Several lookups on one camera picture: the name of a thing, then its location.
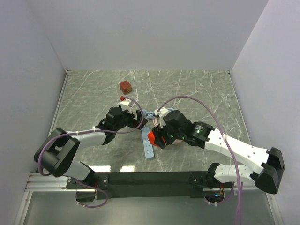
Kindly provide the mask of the red cube socket adapter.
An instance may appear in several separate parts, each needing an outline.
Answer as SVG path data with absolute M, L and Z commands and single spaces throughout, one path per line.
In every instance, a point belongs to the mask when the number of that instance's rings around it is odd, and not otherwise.
M 149 140 L 149 142 L 150 142 L 151 145 L 157 146 L 157 145 L 155 144 L 155 135 L 154 135 L 153 131 L 150 131 L 150 132 L 147 134 L 147 137 L 148 137 L 148 140 Z

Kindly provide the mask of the blue power strip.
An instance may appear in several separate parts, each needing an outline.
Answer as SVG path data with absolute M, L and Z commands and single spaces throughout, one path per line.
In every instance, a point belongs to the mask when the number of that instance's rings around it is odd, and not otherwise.
M 142 132 L 142 142 L 143 142 L 145 158 L 147 160 L 152 160 L 154 158 L 154 151 L 148 139 L 148 134 L 150 133 L 150 129 L 148 127 L 143 127 L 141 129 L 141 132 Z

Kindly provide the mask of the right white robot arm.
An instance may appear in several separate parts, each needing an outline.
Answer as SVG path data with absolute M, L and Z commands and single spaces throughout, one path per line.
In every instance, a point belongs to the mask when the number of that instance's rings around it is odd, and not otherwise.
M 258 148 L 232 138 L 204 122 L 191 122 L 178 110 L 166 108 L 154 111 L 159 120 L 148 134 L 152 145 L 164 149 L 176 140 L 211 150 L 235 159 L 239 166 L 214 163 L 206 175 L 206 183 L 216 187 L 220 183 L 253 183 L 261 191 L 277 194 L 285 170 L 281 150 Z

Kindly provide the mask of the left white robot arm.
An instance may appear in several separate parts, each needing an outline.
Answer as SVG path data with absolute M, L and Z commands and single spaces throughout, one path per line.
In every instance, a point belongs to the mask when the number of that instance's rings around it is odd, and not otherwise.
M 43 176 L 68 176 L 76 179 L 82 188 L 89 188 L 94 182 L 94 171 L 74 160 L 76 152 L 91 146 L 106 145 L 121 133 L 121 129 L 142 129 L 147 122 L 142 111 L 133 113 L 118 106 L 110 108 L 106 117 L 91 130 L 67 132 L 57 128 L 34 155 L 37 169 Z

